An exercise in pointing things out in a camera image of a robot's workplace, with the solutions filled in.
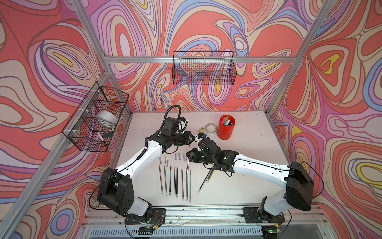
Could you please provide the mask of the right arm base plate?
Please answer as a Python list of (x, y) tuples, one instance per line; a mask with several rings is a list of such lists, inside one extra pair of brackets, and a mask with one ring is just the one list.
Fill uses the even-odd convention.
[(273, 216), (268, 212), (258, 210), (258, 207), (244, 207), (242, 210), (243, 214), (240, 217), (244, 218), (247, 224), (282, 224), (285, 222), (285, 218), (281, 214)]

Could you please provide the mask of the white tape roll in basket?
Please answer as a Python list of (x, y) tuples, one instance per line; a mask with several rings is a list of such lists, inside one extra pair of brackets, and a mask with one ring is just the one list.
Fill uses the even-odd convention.
[(97, 119), (112, 123), (112, 124), (117, 124), (118, 118), (111, 112), (107, 110), (101, 110), (97, 115)]

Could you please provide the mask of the red pen cup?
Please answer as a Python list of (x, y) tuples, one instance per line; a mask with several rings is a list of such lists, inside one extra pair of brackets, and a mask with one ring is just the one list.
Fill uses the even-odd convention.
[[(224, 122), (226, 117), (229, 116), (229, 125), (225, 126)], [(236, 120), (233, 116), (231, 115), (222, 115), (219, 120), (218, 124), (218, 130), (217, 130), (217, 136), (219, 139), (222, 140), (228, 140), (231, 138), (233, 134), (234, 127), (236, 125)]]

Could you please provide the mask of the yellow black capped pencil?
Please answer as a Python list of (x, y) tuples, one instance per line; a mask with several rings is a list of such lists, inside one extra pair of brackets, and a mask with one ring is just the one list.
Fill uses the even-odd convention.
[(214, 174), (214, 170), (211, 170), (207, 179), (207, 182), (209, 182)]

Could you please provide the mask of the dark blue pencil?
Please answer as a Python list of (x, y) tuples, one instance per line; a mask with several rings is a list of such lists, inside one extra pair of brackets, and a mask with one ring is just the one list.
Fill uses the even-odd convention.
[(170, 169), (169, 169), (169, 196), (171, 196), (171, 182), (172, 182), (172, 165), (170, 164)]

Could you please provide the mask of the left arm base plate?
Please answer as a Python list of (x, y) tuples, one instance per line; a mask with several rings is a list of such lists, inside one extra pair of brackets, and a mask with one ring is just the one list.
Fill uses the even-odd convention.
[(161, 226), (165, 223), (166, 209), (165, 208), (153, 208), (149, 210), (143, 216), (137, 216), (134, 214), (127, 214), (124, 217), (124, 223), (126, 225), (154, 225)]

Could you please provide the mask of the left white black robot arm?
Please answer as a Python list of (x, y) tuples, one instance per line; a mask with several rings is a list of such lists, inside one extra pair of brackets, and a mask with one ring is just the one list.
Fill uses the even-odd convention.
[(141, 148), (132, 158), (116, 169), (107, 168), (101, 176), (97, 201), (120, 216), (132, 214), (148, 217), (152, 205), (134, 195), (133, 182), (139, 173), (173, 146), (190, 145), (195, 137), (186, 131), (188, 121), (181, 116), (180, 105), (167, 109), (158, 130), (144, 140)]

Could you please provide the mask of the dark capped pencil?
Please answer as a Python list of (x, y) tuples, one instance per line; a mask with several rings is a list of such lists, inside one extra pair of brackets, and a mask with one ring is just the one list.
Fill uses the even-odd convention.
[(176, 189), (176, 198), (178, 198), (178, 195), (179, 195), (179, 184), (178, 184), (178, 182), (179, 182), (179, 173), (178, 173), (178, 167), (176, 168), (176, 178), (175, 178), (175, 183), (176, 183), (176, 187), (175, 187), (175, 189)]

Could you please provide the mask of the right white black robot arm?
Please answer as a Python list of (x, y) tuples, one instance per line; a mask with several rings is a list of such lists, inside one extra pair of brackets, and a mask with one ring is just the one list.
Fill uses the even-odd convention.
[(262, 220), (292, 208), (301, 211), (312, 208), (314, 181), (301, 163), (287, 165), (256, 160), (236, 151), (222, 150), (208, 137), (200, 140), (198, 147), (188, 151), (186, 157), (192, 163), (211, 164), (212, 171), (252, 176), (279, 186), (280, 191), (262, 199), (257, 209)]

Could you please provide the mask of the clear tape roll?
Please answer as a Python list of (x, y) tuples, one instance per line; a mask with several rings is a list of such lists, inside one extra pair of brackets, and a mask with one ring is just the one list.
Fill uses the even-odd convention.
[(217, 130), (218, 130), (218, 126), (213, 124), (213, 123), (208, 123), (205, 126), (205, 130), (206, 130), (207, 133), (216, 133)]

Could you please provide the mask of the red capped pencil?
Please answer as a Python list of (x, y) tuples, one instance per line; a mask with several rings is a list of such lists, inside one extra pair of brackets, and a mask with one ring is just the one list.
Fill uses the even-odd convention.
[(185, 191), (184, 191), (184, 172), (181, 169), (181, 188), (182, 188), (182, 200), (185, 199)]

